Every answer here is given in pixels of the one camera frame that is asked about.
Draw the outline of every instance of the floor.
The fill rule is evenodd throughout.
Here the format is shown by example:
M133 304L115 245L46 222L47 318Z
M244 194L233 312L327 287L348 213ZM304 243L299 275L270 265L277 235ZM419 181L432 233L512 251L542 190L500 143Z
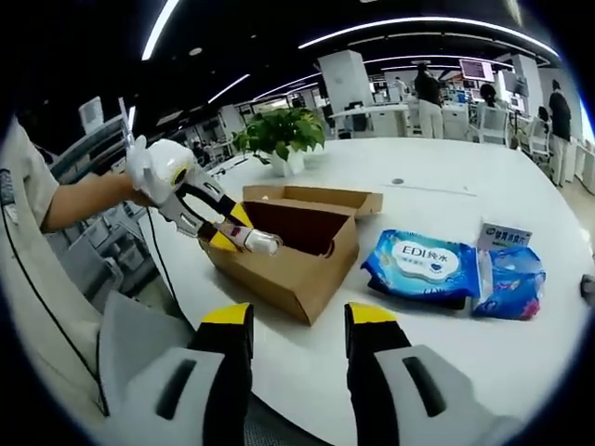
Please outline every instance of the floor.
M595 195L588 192L578 178L566 183L560 193L573 210L583 228L585 240L590 242L591 254L595 252Z

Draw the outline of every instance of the round table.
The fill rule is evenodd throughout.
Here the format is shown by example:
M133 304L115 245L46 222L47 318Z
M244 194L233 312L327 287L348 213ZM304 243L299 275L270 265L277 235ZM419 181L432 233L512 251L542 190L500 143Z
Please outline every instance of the round table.
M393 184L397 178L403 184ZM237 200L242 187L251 184L384 194L382 214L358 222L358 260L312 327L217 272L198 242L176 232L153 210L157 243L186 318L197 327L214 308L254 303L253 392L312 435L335 445L356 444L343 320L343 306L350 301L393 310L412 344L425 344L466 374L477 400L494 413L527 420L559 382L588 316L578 284L595 266L573 212L521 152L422 138L336 140L328 141L324 152L308 155L306 170L297 177L273 177L269 166L250 158L219 182ZM190 203L205 216L216 215L198 200ZM382 230L475 244L483 221L533 232L530 246L547 272L541 310L533 320L475 320L421 311L367 289L369 276L360 265ZM140 225L163 276L147 217Z

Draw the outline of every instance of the white pants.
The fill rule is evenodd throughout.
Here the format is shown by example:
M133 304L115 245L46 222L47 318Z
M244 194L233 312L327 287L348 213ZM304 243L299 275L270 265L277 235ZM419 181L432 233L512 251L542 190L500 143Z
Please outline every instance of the white pants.
M443 111L436 104L419 101L419 126L424 138L444 138Z
M566 152L570 142L566 139L558 138L555 135L551 137L549 146L553 156L549 160L549 166L553 170L551 180L558 186L564 185L564 172L566 171Z

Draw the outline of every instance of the green plant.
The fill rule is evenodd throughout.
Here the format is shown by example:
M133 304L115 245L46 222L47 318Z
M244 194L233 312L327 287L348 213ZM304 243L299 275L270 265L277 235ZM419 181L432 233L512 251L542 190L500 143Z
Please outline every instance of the green plant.
M246 129L233 133L233 145L238 151L251 151L263 164L269 160L262 152L273 154L287 161L289 148L294 151L324 147L323 124L313 111L308 109L280 109L258 113Z

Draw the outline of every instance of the white sleeve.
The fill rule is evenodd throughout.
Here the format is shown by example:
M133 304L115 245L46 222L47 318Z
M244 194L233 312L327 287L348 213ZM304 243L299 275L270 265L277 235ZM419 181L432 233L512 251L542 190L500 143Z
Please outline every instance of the white sleeve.
M41 227L59 183L25 130L16 122L13 125L17 127L14 142L18 145L15 149L19 151L27 201L37 226Z

